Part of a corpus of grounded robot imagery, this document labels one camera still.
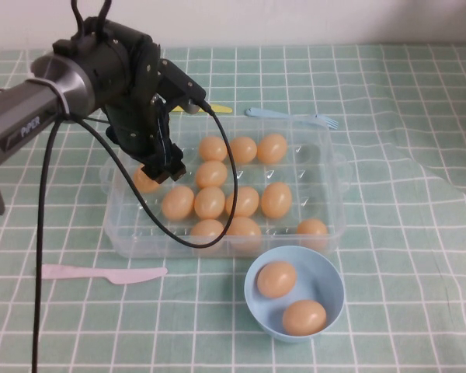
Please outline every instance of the plastic egg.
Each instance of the plastic egg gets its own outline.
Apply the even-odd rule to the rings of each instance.
[[[160,187],[160,184],[145,175],[143,165],[137,168],[133,175],[134,185],[140,193],[151,193]]]
[[[292,303],[283,313],[283,328],[291,336],[309,336],[326,327],[326,311],[320,303],[303,300]]]
[[[246,136],[234,138],[230,141],[233,159],[239,165],[250,163],[257,155],[256,142]]]
[[[309,249],[314,249],[322,251],[328,244],[326,235],[328,235],[328,227],[319,219],[308,219],[302,221],[297,226],[298,235],[312,235],[313,237],[302,239],[301,245],[308,247]]]
[[[226,199],[224,209],[228,215],[231,214],[231,207],[233,206],[233,193]],[[235,216],[249,217],[256,212],[259,206],[259,193],[257,190],[250,186],[240,186],[238,188],[238,198],[236,200]]]
[[[203,138],[199,145],[199,154],[204,161],[222,162],[228,151],[222,138],[218,136],[207,136]]]
[[[257,276],[257,288],[266,298],[280,298],[297,283],[297,271],[288,262],[271,262]]]
[[[227,235],[239,235],[243,240],[234,240],[231,245],[240,251],[255,251],[261,243],[261,229],[251,218],[239,216],[233,218]]]
[[[224,209],[224,193],[217,186],[203,188],[195,197],[195,212],[201,219],[215,219]]]
[[[221,232],[223,232],[224,226],[217,220],[206,219],[199,221],[195,224],[190,232],[191,236],[203,237],[201,240],[195,240],[196,243],[209,243],[213,239],[216,239]],[[193,249],[197,255],[208,255],[216,253],[222,246],[222,241],[206,247],[205,249]]]
[[[162,213],[170,221],[180,221],[193,210],[193,191],[183,185],[171,189],[162,200]]]
[[[267,165],[279,162],[287,154],[287,140],[280,134],[268,134],[257,147],[257,158]]]
[[[195,182],[199,188],[219,187],[228,177],[226,166],[219,161],[207,161],[202,163],[196,171]]]
[[[292,205],[292,193],[287,184],[276,182],[267,186],[261,198],[261,208],[268,218],[282,218]]]

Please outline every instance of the clear plastic container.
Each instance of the clear plastic container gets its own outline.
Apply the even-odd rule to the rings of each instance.
[[[268,184],[276,181],[286,183],[293,197],[287,215],[279,220],[268,219],[259,207],[251,218],[261,228],[261,237],[225,236],[213,248],[191,249],[169,238],[151,221],[120,171],[115,169],[112,159],[108,159],[100,172],[103,189],[108,193],[103,227],[114,249],[120,255],[131,258],[258,256],[268,249],[285,245],[312,247],[323,253],[333,251],[346,227],[342,193],[348,189],[351,168],[342,156],[335,157],[333,154],[329,129],[324,122],[222,117],[221,123],[230,140],[249,136],[259,143],[271,133],[282,134],[287,139],[288,152],[276,165],[263,165],[255,159],[248,165],[237,166],[238,185],[254,187],[260,196]],[[198,192],[194,176],[202,163],[197,151],[200,140],[208,135],[220,136],[219,130],[215,122],[205,116],[172,117],[170,127],[171,139],[183,150],[187,174],[176,183],[166,180],[157,191],[143,194],[143,197],[152,212],[172,232],[191,242],[209,242],[210,239],[189,236],[191,228],[199,221],[197,216],[177,223],[170,222],[161,212],[160,204],[176,184],[187,185],[195,193]],[[122,152],[120,157],[132,175],[139,164]],[[227,196],[233,191],[233,175],[228,157],[224,163],[229,174],[222,190]],[[218,220],[224,224],[227,217],[223,213]],[[326,223],[328,235],[317,239],[297,235],[298,224],[309,218]]]

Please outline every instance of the light blue bowl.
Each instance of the light blue bowl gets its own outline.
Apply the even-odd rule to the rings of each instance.
[[[257,289],[257,274],[268,263],[286,261],[297,270],[297,283],[290,293],[269,299]],[[281,246],[259,256],[245,277],[245,300],[259,325],[270,336],[288,343],[310,340],[313,336],[290,336],[283,329],[283,312],[296,301],[311,299],[321,303],[326,311],[328,329],[340,316],[345,301],[342,278],[333,264],[320,253],[301,246]]]

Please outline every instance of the white wall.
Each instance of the white wall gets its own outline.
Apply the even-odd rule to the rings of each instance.
[[[466,0],[113,0],[108,18],[164,47],[466,41]],[[0,49],[49,47],[75,21],[69,0],[0,0],[0,29]]]

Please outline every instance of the green checkered tablecloth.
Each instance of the green checkered tablecloth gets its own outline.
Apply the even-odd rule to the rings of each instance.
[[[43,51],[1,51],[0,86]],[[44,282],[44,372],[466,372],[466,44],[165,51],[209,100],[338,120],[332,141],[354,168],[348,228],[330,259],[347,303],[311,343],[277,343],[243,298],[248,260],[125,260],[101,226],[106,153],[62,127],[47,195],[44,260],[166,265],[126,287]],[[34,232],[47,134],[0,168],[0,373],[27,371]]]

